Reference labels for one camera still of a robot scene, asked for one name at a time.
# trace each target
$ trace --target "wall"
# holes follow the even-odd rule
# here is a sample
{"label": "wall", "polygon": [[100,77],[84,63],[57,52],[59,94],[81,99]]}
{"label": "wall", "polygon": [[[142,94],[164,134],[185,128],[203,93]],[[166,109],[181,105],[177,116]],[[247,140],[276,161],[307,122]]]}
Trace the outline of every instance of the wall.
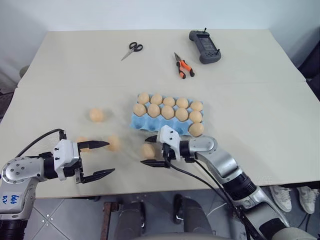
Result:
{"label": "wall", "polygon": [[319,41],[320,0],[1,0],[0,89],[12,89],[47,31],[270,29],[298,66]]}

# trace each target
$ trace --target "table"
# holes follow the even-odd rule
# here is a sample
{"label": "table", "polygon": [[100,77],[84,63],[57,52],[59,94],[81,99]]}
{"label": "table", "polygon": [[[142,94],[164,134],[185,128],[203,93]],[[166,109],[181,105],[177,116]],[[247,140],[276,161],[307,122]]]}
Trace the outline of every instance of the table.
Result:
{"label": "table", "polygon": [[[38,198],[206,188],[201,182],[174,172],[173,169],[151,168],[140,163],[141,145],[146,137],[153,134],[129,128],[129,124],[137,94],[143,91],[202,100],[204,102],[204,133],[215,137],[220,146],[234,156],[257,185],[319,180],[320,104],[299,72],[290,67],[292,63],[283,56],[282,50],[268,31],[244,30],[243,34],[241,30],[234,32],[239,36],[257,36],[257,41],[260,34],[260,39],[265,39],[264,37],[271,39],[271,43],[263,42],[263,44],[268,46],[274,44],[275,47],[271,48],[272,52],[279,56],[278,60],[282,56],[280,62],[283,68],[278,67],[277,71],[288,68],[287,73],[283,70],[280,75],[290,76],[283,81],[265,78],[266,75],[269,77],[274,75],[274,71],[263,74],[273,65],[271,61],[269,65],[264,66],[259,79],[252,76],[248,78],[250,74],[258,75],[258,71],[249,73],[249,69],[245,71],[242,68],[241,71],[244,71],[243,74],[247,78],[239,76],[226,82],[216,80],[211,77],[211,71],[206,69],[206,65],[196,64],[197,59],[193,60],[192,54],[189,55],[188,51],[183,54],[178,51],[177,53],[194,68],[197,75],[185,80],[178,77],[174,59],[172,64],[168,64],[165,61],[167,55],[161,54],[160,51],[157,53],[159,59],[156,60],[157,58],[154,57],[154,61],[145,59],[142,51],[140,54],[131,54],[126,59],[128,61],[123,61],[123,66],[113,63],[114,57],[110,57],[112,55],[105,56],[105,64],[103,64],[101,53],[107,54],[106,49],[109,49],[110,43],[105,43],[106,47],[94,44],[95,41],[100,41],[100,38],[94,36],[104,34],[113,36],[114,31],[108,32],[74,32],[76,35],[83,35],[81,39],[87,36],[87,45],[78,49],[78,54],[76,54],[77,51],[72,50],[74,46],[71,41],[63,40],[73,35],[72,33],[49,33],[32,62],[30,70],[16,89],[11,105],[0,124],[2,154],[0,164],[2,165],[33,139],[54,128],[66,130],[68,139],[72,141],[79,136],[106,140],[112,134],[119,135],[122,141],[120,152],[110,152],[100,148],[81,154],[86,175],[109,168],[116,168],[115,172],[101,180],[86,184],[75,184],[73,177],[62,182],[58,179],[42,182],[36,190]],[[152,36],[147,34],[148,31],[119,32],[122,35],[127,34],[126,38],[129,40],[125,41],[125,47],[131,40],[142,43],[137,39],[142,32],[149,38]],[[219,32],[222,36],[225,33],[232,35],[232,30],[218,30],[214,39],[218,39]],[[157,31],[151,31],[151,33],[154,33],[154,36],[159,35],[156,34]],[[48,42],[60,44],[58,47],[61,49],[60,53],[52,50],[55,48],[54,44],[50,45]],[[100,51],[96,51],[96,57],[88,55],[90,53],[88,48],[91,46],[100,48]],[[162,51],[171,54],[178,47],[177,44],[168,50],[163,48]],[[218,47],[221,48],[223,55],[224,52],[229,53],[227,47],[225,50],[222,50],[219,45]],[[74,61],[71,60],[71,52],[76,54]],[[219,70],[219,66],[227,65],[224,62],[227,61],[226,58],[224,55],[219,62],[207,67],[214,69],[213,72],[219,71],[222,75],[223,72]],[[94,107],[102,108],[106,112],[106,121],[102,123],[90,121],[89,110]],[[28,154],[51,151],[56,142],[57,136],[48,137],[30,149]],[[180,162],[177,165],[208,180],[201,170],[192,164]]]}

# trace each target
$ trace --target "brown egg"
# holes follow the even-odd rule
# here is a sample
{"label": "brown egg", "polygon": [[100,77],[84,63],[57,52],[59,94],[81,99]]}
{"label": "brown egg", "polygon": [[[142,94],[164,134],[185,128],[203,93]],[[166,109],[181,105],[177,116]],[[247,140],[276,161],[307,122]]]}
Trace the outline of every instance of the brown egg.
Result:
{"label": "brown egg", "polygon": [[176,100],[172,97],[172,96],[167,96],[164,100],[163,100],[163,104],[173,107],[174,105],[176,105]]}
{"label": "brown egg", "polygon": [[148,114],[152,118],[156,118],[160,114],[160,108],[157,104],[150,104],[148,107]]}
{"label": "brown egg", "polygon": [[147,92],[142,92],[138,96],[138,103],[140,104],[146,104],[149,102],[149,94]]}
{"label": "brown egg", "polygon": [[107,142],[109,145],[107,145],[107,149],[109,149],[112,152],[117,152],[121,149],[121,141],[117,135],[111,135],[108,137]]}
{"label": "brown egg", "polygon": [[190,107],[195,111],[201,111],[204,108],[204,105],[200,101],[193,101]]}
{"label": "brown egg", "polygon": [[183,108],[183,109],[187,109],[189,106],[189,102],[185,97],[180,97],[177,101],[176,101],[176,105],[179,108]]}
{"label": "brown egg", "polygon": [[[79,136],[76,140],[75,140],[77,143],[81,143],[81,142],[86,142],[88,141],[88,138],[86,138],[85,136]],[[88,147],[86,148],[82,148],[80,150],[80,152],[90,152],[90,149]]]}
{"label": "brown egg", "polygon": [[165,119],[169,120],[169,119],[172,119],[175,116],[175,111],[171,106],[167,106],[166,105],[161,109],[161,115]]}
{"label": "brown egg", "polygon": [[150,103],[160,105],[162,104],[162,96],[159,93],[156,93],[151,97]]}
{"label": "brown egg", "polygon": [[147,112],[146,107],[142,105],[141,103],[136,103],[133,106],[133,113],[137,115],[138,117],[141,117],[143,114]]}
{"label": "brown egg", "polygon": [[184,122],[188,119],[188,111],[185,108],[180,107],[175,111],[175,116],[179,121]]}
{"label": "brown egg", "polygon": [[90,118],[92,122],[102,122],[104,120],[104,112],[101,109],[98,108],[92,108],[90,110]]}
{"label": "brown egg", "polygon": [[144,159],[154,159],[156,151],[154,146],[149,143],[144,143],[141,147],[141,153]]}
{"label": "brown egg", "polygon": [[189,119],[194,123],[201,123],[202,121],[202,114],[199,111],[192,111],[189,114]]}
{"label": "brown egg", "polygon": [[189,133],[194,137],[199,137],[204,132],[204,130],[205,130],[204,126],[199,122],[193,123],[189,127]]}

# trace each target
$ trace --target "scissors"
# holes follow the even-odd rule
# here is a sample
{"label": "scissors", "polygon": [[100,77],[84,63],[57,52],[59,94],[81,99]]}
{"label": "scissors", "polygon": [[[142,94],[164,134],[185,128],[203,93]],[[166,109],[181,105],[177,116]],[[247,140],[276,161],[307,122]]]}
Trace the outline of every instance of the scissors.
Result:
{"label": "scissors", "polygon": [[126,57],[128,57],[132,52],[140,52],[143,48],[144,46],[142,46],[141,44],[138,44],[136,41],[131,42],[129,44],[129,51],[126,53],[126,55],[124,55],[121,61]]}

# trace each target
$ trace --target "egg carton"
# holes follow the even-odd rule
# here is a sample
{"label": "egg carton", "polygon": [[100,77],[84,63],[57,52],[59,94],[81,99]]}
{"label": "egg carton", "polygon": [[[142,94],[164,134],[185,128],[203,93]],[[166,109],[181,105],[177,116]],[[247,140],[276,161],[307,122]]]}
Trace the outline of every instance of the egg carton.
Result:
{"label": "egg carton", "polygon": [[[173,97],[175,102],[177,102],[178,97]],[[186,109],[188,112],[188,115],[193,111],[193,109],[190,107],[191,103],[193,102],[192,99],[187,99],[188,103],[189,103],[189,107]],[[144,106],[146,107],[146,109],[148,109],[149,105],[151,103],[147,102],[146,104],[144,104]],[[161,103],[160,105],[158,105],[160,108],[160,112],[161,109],[165,106],[163,103]],[[176,112],[176,110],[179,108],[177,105],[174,105],[173,107],[174,112]],[[200,113],[202,114],[202,117],[204,116],[204,111],[201,110]],[[189,119],[186,121],[180,121],[176,116],[174,116],[173,118],[167,120],[165,119],[161,113],[159,116],[157,117],[151,117],[148,115],[148,113],[145,113],[142,116],[137,116],[134,113],[132,113],[131,115],[131,124],[130,127],[134,128],[134,129],[141,129],[141,130],[147,130],[149,132],[156,132],[159,131],[164,125],[168,125],[169,127],[173,128],[174,130],[176,130],[179,135],[187,135],[187,136],[191,136],[191,134],[188,132],[189,127],[193,124],[193,122]]]}

